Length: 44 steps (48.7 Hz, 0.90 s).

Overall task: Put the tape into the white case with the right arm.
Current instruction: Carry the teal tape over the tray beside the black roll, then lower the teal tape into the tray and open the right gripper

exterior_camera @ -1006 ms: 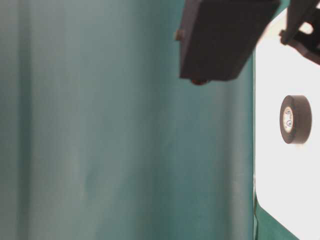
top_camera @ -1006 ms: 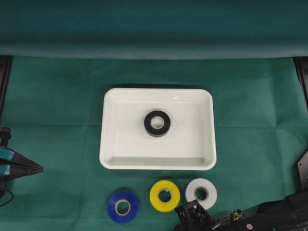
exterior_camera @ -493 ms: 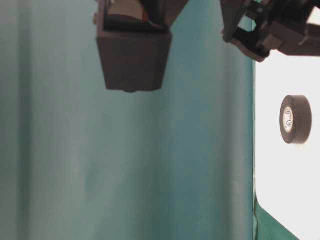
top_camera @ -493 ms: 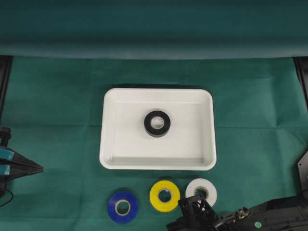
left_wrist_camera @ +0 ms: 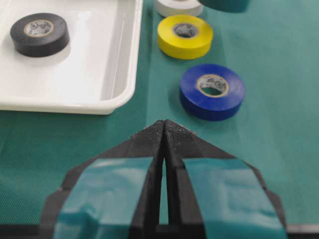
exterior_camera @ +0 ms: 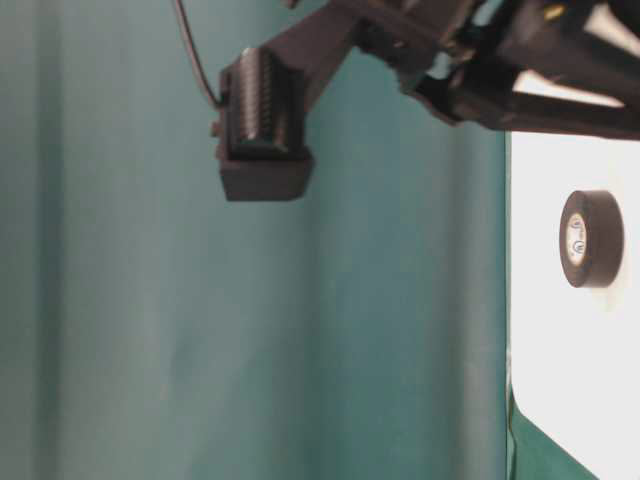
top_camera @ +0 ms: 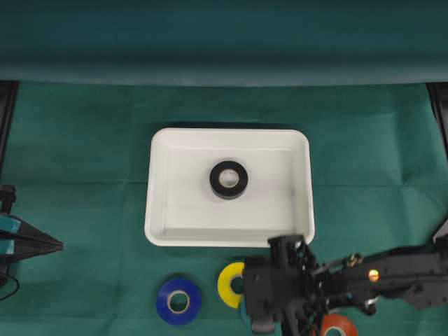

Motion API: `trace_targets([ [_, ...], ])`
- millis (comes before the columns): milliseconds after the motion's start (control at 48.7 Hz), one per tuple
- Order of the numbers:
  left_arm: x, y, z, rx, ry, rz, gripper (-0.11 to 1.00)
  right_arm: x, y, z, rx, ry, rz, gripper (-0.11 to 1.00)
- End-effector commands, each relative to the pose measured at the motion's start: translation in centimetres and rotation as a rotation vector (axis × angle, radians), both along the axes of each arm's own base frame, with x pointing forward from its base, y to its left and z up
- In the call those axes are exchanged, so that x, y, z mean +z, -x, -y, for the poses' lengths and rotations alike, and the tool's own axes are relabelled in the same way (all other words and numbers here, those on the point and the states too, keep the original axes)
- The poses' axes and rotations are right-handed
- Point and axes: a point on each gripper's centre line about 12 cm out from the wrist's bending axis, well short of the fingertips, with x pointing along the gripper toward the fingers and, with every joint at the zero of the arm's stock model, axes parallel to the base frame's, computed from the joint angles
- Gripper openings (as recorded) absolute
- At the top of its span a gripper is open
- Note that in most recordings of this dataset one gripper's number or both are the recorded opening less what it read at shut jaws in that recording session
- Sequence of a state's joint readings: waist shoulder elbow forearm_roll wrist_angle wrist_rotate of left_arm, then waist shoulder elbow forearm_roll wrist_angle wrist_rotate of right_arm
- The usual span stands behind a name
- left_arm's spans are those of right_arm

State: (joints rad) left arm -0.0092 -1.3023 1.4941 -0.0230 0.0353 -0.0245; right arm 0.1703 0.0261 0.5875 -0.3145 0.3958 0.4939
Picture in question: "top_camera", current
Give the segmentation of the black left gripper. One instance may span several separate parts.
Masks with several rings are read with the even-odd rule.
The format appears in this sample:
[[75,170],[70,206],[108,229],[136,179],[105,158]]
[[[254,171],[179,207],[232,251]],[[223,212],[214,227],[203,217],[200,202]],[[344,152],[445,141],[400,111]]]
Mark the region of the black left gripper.
[[1,238],[18,238],[1,240],[1,259],[19,261],[62,251],[64,249],[63,245],[47,244],[60,243],[59,240],[40,231],[21,218],[9,214],[15,201],[15,186],[1,185]]

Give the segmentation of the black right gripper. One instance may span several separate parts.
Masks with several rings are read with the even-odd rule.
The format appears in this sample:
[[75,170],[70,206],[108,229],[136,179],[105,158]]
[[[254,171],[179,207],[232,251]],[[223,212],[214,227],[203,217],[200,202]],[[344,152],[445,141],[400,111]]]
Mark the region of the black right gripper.
[[243,284],[254,335],[318,335],[328,298],[314,273],[319,264],[302,235],[268,239],[270,255],[247,257]]

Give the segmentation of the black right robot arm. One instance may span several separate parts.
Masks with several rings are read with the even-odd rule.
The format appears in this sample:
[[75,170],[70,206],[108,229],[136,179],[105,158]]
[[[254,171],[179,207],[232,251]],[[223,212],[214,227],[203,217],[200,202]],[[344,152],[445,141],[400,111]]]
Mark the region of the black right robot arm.
[[379,298],[417,309],[447,304],[447,224],[420,246],[319,263],[302,235],[269,239],[270,255],[246,258],[243,299],[250,328],[267,335],[317,335],[324,318],[345,308],[376,312]]

